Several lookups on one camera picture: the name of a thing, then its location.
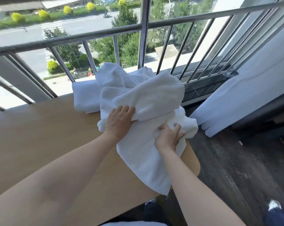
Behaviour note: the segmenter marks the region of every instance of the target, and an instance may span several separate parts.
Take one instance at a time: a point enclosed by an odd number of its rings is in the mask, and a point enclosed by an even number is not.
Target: road
[[[165,11],[168,12],[169,4],[165,6]],[[137,14],[140,22],[140,8],[133,9]],[[115,17],[117,12],[111,12],[110,15]],[[86,16],[76,19],[59,20],[55,22],[43,23],[33,26],[28,26],[25,29],[12,28],[0,31],[0,46],[16,45],[34,41],[44,40],[43,30],[54,29],[58,27],[61,30],[66,30],[70,35],[76,35],[86,32],[99,31],[112,27],[113,18],[103,18],[103,15]],[[47,62],[50,60],[51,53],[46,49],[27,51],[18,53],[18,55],[42,78],[49,76],[47,71]]]

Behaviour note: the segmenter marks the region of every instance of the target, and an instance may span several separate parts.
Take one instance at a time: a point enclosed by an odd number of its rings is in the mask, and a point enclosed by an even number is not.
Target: dark pants
[[[264,222],[266,226],[284,226],[284,211],[280,208],[267,211]]]
[[[167,216],[165,215],[162,207],[158,203],[152,203],[149,202],[146,206],[140,205],[132,210],[130,210],[131,213],[128,212],[121,214],[120,216],[117,216],[106,223],[111,222],[132,222],[132,221],[147,221],[147,222],[158,222],[166,224],[167,226],[172,226],[170,221],[168,220]],[[139,212],[140,214],[136,214],[137,217],[134,217],[133,212]]]

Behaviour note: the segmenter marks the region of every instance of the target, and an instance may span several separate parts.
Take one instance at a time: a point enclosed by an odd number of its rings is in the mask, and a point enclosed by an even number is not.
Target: hand
[[[131,121],[135,107],[128,105],[119,106],[111,111],[107,120],[104,133],[109,134],[111,137],[116,138],[119,142],[129,132],[129,129],[134,121]]]
[[[174,124],[175,128],[172,130],[167,124],[163,124],[159,127],[161,134],[155,139],[155,148],[162,155],[164,152],[173,151],[179,143],[179,140],[185,136],[185,132],[180,132],[181,125]]]

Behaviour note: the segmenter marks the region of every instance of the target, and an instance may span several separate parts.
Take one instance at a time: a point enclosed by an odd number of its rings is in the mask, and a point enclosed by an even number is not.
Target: crosswalk
[[[62,21],[54,21],[49,23],[42,23],[41,24],[42,31],[43,31],[43,38],[46,39],[45,31],[44,30],[54,30],[55,28],[58,28],[59,30],[63,31],[64,28],[62,27]],[[48,50],[46,50],[46,62],[48,63],[50,60],[53,60],[50,58],[52,53]]]

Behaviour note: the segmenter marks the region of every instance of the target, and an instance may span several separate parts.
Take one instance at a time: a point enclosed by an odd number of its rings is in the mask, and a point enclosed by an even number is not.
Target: wooden table
[[[99,112],[76,112],[72,94],[0,112],[0,194],[98,137],[99,120]],[[200,163],[188,142],[182,160],[199,174]],[[71,207],[64,225],[99,225],[157,195],[114,148]]]

